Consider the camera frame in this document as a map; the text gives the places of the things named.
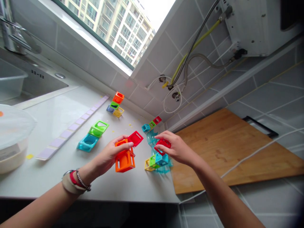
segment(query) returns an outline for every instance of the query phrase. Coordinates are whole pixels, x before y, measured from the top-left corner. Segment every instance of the person's right hand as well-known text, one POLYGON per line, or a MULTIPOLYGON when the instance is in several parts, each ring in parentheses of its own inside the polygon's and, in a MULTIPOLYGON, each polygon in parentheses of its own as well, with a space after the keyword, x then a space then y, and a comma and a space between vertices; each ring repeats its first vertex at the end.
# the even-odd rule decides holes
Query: person's right hand
POLYGON ((164 131, 159 135, 155 136, 156 139, 166 139, 171 143, 171 148, 165 147, 163 145, 156 145, 155 147, 174 160, 183 163, 188 166, 192 166, 193 163, 200 159, 200 156, 195 153, 182 139, 176 134, 169 131, 164 131))

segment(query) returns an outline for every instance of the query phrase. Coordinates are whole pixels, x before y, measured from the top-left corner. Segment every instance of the red wristband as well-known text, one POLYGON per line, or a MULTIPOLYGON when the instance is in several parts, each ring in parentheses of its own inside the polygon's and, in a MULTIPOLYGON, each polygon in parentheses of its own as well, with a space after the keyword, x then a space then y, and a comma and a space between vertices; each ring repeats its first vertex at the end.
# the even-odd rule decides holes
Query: red wristband
POLYGON ((79 184, 79 183, 75 180, 75 178, 74 178, 74 176, 73 176, 73 173, 74 173, 74 172, 76 172, 76 170, 74 170, 73 172, 70 173, 70 179, 71 179, 72 183, 75 184, 75 185, 78 185, 79 187, 83 187, 81 184, 79 184))

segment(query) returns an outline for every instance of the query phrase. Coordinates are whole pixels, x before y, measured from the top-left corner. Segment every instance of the apartment building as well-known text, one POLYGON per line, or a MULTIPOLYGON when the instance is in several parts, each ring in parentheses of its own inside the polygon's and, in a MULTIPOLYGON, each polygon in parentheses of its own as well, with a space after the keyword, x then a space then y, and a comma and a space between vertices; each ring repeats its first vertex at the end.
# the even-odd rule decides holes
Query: apartment building
POLYGON ((134 67, 155 35, 139 0, 61 2, 134 67))

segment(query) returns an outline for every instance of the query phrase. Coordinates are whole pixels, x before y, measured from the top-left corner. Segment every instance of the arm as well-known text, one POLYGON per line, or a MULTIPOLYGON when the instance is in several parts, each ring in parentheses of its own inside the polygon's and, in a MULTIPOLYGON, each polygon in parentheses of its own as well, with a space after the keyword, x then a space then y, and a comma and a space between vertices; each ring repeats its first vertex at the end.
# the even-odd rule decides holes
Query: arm
POLYGON ((224 227, 265 228, 260 220, 239 199, 219 175, 185 142, 172 132, 165 131, 155 138, 164 138, 171 148, 156 145, 176 161, 190 166, 199 177, 224 227))
MULTIPOLYGON (((128 136, 123 135, 112 140, 91 162, 79 169, 79 175, 86 185, 91 184, 97 177, 107 172, 115 163, 115 156, 119 152, 133 146, 133 143, 130 142, 115 147, 116 142, 127 137, 128 136)), ((74 172, 73 175, 75 180, 78 181, 76 172, 74 172)), ((79 195, 72 194, 65 190, 60 182, 13 217, 2 223, 0 228, 51 227, 78 197, 79 195)))

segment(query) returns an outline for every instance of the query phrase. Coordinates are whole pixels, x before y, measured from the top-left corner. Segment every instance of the wooden cutting board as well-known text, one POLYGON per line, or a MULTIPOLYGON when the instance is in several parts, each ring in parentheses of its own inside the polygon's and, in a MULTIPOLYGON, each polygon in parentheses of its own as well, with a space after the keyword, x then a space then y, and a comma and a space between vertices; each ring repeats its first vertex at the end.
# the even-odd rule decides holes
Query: wooden cutting board
MULTIPOLYGON (((227 109, 222 109, 176 134, 219 176, 272 141, 227 109)), ((195 172, 186 165, 173 161, 171 173, 176 194, 204 189, 195 172)), ((244 161, 223 180, 232 186, 301 174, 304 174, 304 161, 275 142, 244 161)))

